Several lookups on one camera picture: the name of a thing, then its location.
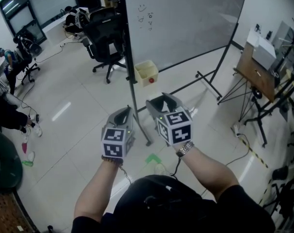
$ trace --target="whiteboard stand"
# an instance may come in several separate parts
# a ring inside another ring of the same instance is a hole
[[[135,80],[135,75],[134,75],[134,63],[133,63],[133,56],[132,56],[131,38],[130,38],[130,29],[129,29],[129,20],[128,20],[128,14],[127,14],[126,0],[120,0],[120,7],[121,7],[121,15],[122,15],[123,29],[124,29],[124,43],[123,44],[124,44],[124,54],[125,54],[127,72],[128,72],[127,81],[129,81],[129,84],[130,84],[131,96],[132,96],[132,101],[133,101],[134,115],[137,118],[137,122],[138,122],[138,125],[139,125],[140,129],[142,130],[145,138],[147,139],[147,144],[146,145],[149,146],[151,144],[151,141],[148,138],[147,134],[144,132],[144,129],[141,127],[140,122],[139,122],[139,117],[138,117],[138,113],[140,111],[146,109],[146,107],[144,106],[143,108],[141,108],[139,110],[137,109],[136,97],[135,97],[134,86],[133,86],[135,83],[137,83],[137,81]],[[235,32],[236,32],[237,27],[238,27],[238,23],[237,22],[235,24],[233,33],[232,33],[232,35],[230,37],[230,40],[229,40],[228,44],[223,46],[223,47],[226,47],[226,48],[225,48],[225,51],[224,51],[222,57],[220,58],[220,61],[219,61],[218,65],[217,65],[216,69],[213,70],[213,71],[211,71],[211,72],[209,72],[209,73],[207,73],[207,74],[205,74],[205,75],[201,74],[198,71],[197,74],[196,74],[196,79],[194,81],[192,81],[192,82],[184,85],[183,87],[181,87],[181,88],[179,88],[179,89],[171,92],[170,93],[171,95],[173,95],[173,94],[175,94],[175,93],[183,90],[184,88],[186,88],[186,87],[188,87],[188,86],[190,86],[190,85],[192,85],[192,84],[194,84],[194,83],[196,83],[196,82],[204,79],[208,83],[208,85],[218,94],[217,100],[219,100],[222,97],[222,95],[212,85],[212,82],[213,82],[213,80],[214,80],[214,78],[215,78],[215,76],[216,76],[216,74],[217,74],[217,72],[218,72],[218,70],[219,70],[219,68],[220,68],[220,66],[221,66],[221,64],[222,64],[222,62],[223,62],[223,60],[224,60],[227,52],[228,52],[228,50],[229,50],[229,47],[230,47],[231,43],[233,42],[233,37],[234,37]],[[213,49],[211,51],[215,51],[215,50],[220,49],[220,48],[223,48],[223,47],[219,47],[219,48]],[[171,67],[173,67],[175,65],[166,67],[166,68],[160,70],[159,72],[164,71],[166,69],[169,69],[169,68],[171,68]],[[207,80],[207,77],[210,76],[210,75],[212,75],[211,79],[210,80]]]
[[[238,26],[239,26],[239,23],[236,23],[236,24],[235,24],[235,27],[234,27],[234,30],[233,30],[233,33],[232,33],[232,36],[231,36],[231,38],[230,38],[230,41],[229,41],[228,45],[226,45],[225,51],[224,51],[223,55],[221,56],[221,58],[220,58],[220,60],[219,60],[219,63],[218,63],[218,65],[217,65],[216,69],[210,73],[210,74],[213,74],[213,76],[211,77],[211,79],[210,79],[210,80],[207,80],[206,75],[203,75],[203,74],[200,73],[199,71],[197,71],[197,74],[196,74],[196,78],[199,78],[199,76],[201,76],[201,79],[204,79],[204,81],[205,81],[207,84],[209,84],[209,86],[210,86],[210,87],[211,87],[211,88],[212,88],[212,89],[218,94],[217,101],[219,101],[223,96],[222,96],[222,95],[219,93],[219,91],[217,91],[217,89],[212,85],[212,82],[213,82],[213,80],[214,80],[214,78],[215,78],[215,76],[216,76],[216,74],[217,74],[217,72],[218,72],[218,70],[219,70],[221,64],[223,63],[223,61],[224,61],[224,59],[225,59],[225,57],[226,57],[226,54],[227,54],[227,52],[228,52],[228,50],[229,50],[229,47],[230,47],[230,45],[231,45],[231,43],[232,43],[232,41],[233,41],[233,38],[234,38],[234,35],[235,35],[235,32],[236,32]]]
[[[128,27],[127,6],[125,3],[125,0],[121,0],[121,1],[124,1],[121,3],[122,23],[123,23],[124,37],[125,37],[125,40],[123,42],[123,50],[125,53],[125,61],[126,61],[126,67],[127,67],[127,72],[128,72],[127,81],[129,81],[130,91],[131,91],[131,96],[132,96],[132,101],[133,101],[134,119],[136,120],[138,127],[141,129],[144,137],[147,140],[146,146],[149,147],[152,142],[151,142],[149,136],[147,135],[147,133],[145,132],[144,128],[141,126],[141,123],[139,121],[139,116],[138,116],[137,103],[136,103],[135,91],[134,91],[134,86],[133,86],[135,83],[137,83],[137,81],[135,80],[135,74],[134,74],[130,32],[129,32],[129,27]]]

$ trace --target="trash bin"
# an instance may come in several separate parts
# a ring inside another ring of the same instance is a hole
[[[11,192],[21,182],[22,173],[13,142],[0,132],[0,193]]]
[[[142,87],[145,87],[146,85],[157,82],[159,71],[151,60],[147,60],[135,65],[134,74],[136,81]]]

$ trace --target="wristwatch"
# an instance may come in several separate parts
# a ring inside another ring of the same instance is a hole
[[[181,158],[183,157],[195,144],[193,141],[189,141],[186,143],[185,146],[183,146],[180,150],[176,152],[176,155]]]

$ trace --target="wrist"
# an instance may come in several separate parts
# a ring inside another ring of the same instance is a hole
[[[111,165],[114,165],[114,166],[122,166],[123,165],[123,159],[120,159],[120,158],[111,158],[111,157],[105,157],[102,155],[102,160],[106,163],[109,163]]]
[[[195,144],[193,143],[193,141],[184,142],[184,144],[178,144],[175,147],[176,155],[181,158],[186,155],[191,149],[193,149],[194,146]]]

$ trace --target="black pants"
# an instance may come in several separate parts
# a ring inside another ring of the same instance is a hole
[[[0,126],[7,129],[20,130],[25,127],[28,117],[24,113],[18,112],[0,96]]]
[[[69,33],[81,33],[82,29],[78,28],[76,25],[72,25],[65,28],[65,31]]]
[[[23,71],[25,67],[26,67],[26,64],[24,62],[19,64],[14,64],[13,70],[9,74],[6,74],[6,77],[10,86],[10,93],[12,95],[15,93],[16,77],[21,71]]]

